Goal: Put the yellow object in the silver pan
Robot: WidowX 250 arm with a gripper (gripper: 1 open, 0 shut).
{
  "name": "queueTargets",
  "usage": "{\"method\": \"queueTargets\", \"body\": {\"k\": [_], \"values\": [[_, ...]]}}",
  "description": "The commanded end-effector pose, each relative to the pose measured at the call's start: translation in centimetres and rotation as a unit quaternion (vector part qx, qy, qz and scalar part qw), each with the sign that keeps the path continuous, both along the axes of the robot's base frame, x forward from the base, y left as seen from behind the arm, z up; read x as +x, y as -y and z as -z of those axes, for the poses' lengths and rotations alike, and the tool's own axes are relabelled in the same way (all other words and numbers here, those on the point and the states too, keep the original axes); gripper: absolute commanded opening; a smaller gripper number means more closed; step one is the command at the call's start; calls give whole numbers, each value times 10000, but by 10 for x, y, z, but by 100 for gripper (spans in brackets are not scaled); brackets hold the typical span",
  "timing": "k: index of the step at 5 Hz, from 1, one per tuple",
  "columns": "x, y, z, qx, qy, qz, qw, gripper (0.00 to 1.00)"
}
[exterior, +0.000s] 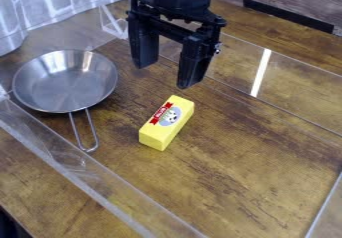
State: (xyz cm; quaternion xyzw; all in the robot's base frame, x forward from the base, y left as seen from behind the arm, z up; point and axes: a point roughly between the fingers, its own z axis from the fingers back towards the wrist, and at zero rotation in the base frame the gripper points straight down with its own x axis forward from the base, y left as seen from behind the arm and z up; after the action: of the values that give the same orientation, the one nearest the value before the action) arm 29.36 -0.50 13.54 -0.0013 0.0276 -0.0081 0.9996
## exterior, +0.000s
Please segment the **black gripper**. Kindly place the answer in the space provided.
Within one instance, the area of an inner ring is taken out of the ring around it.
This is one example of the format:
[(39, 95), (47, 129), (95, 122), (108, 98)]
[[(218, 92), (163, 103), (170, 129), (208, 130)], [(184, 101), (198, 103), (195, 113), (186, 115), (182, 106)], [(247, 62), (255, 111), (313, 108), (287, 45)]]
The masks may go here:
[(199, 83), (214, 55), (226, 20), (210, 11), (211, 0), (131, 0), (127, 12), (131, 56), (142, 69), (158, 61), (159, 36), (183, 42), (178, 82), (180, 89)]

